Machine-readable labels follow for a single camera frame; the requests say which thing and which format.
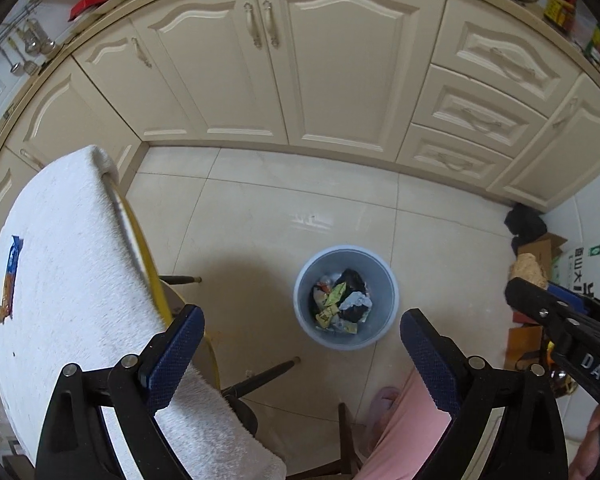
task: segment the fuzzy white cloth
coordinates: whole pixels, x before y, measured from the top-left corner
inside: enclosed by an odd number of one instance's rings
[[[0,396],[35,463],[42,423],[62,366],[113,366],[164,331],[103,175],[113,161],[89,146],[49,164],[20,193],[0,232],[0,303],[11,235],[22,238],[13,319],[0,324]],[[110,438],[128,480],[141,479],[112,408]],[[156,413],[195,479],[283,479],[282,460],[240,424],[220,393],[190,366]]]

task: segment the utensil rack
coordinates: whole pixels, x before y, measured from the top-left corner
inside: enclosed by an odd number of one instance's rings
[[[0,45],[16,29],[16,27],[24,21],[24,19],[32,15],[33,11],[40,4],[40,1],[42,0],[31,0],[19,10],[12,20],[0,24]]]

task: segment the red lid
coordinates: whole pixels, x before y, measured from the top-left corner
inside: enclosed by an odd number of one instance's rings
[[[80,0],[71,8],[71,12],[69,13],[69,21],[72,22],[90,7],[99,7],[106,1],[107,0]]]

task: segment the chair leg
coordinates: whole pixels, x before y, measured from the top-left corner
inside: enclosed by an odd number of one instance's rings
[[[229,386],[221,391],[222,396],[231,395],[240,399],[240,397],[244,397],[247,394],[250,394],[253,390],[257,390],[259,387],[264,386],[269,381],[272,381],[276,377],[279,377],[285,372],[291,370],[294,365],[297,365],[300,362],[299,357],[294,357],[291,361],[286,361],[281,363],[273,368],[269,368],[269,370],[265,370],[261,374],[254,375],[249,379],[246,379],[240,383],[234,384],[233,386]]]
[[[305,478],[337,475],[338,473],[340,473],[340,460],[335,460],[334,462],[321,465],[319,467],[314,467],[313,469],[302,471],[301,473],[296,473],[295,475],[288,476],[285,480],[304,480]]]
[[[158,276],[161,280],[163,280],[168,285],[186,285],[187,283],[201,283],[202,278],[199,276],[171,276],[171,275],[163,275]]]
[[[355,475],[362,461],[356,454],[351,433],[351,417],[349,409],[344,402],[338,405],[338,426],[340,429],[340,472]]]

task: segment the metal screw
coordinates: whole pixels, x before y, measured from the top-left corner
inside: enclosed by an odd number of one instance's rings
[[[138,356],[136,354],[128,354],[125,355],[122,359],[120,359],[120,364],[123,368],[131,368],[138,364]]]
[[[531,371],[534,375],[537,375],[538,377],[542,377],[544,375],[544,368],[542,367],[542,365],[539,364],[531,365]]]
[[[73,363],[67,364],[62,369],[62,375],[64,375],[65,377],[71,377],[77,371],[78,371],[78,367],[76,365],[74,365]]]
[[[469,357],[469,366],[474,370],[482,370],[486,366],[486,363],[483,358],[473,355]]]

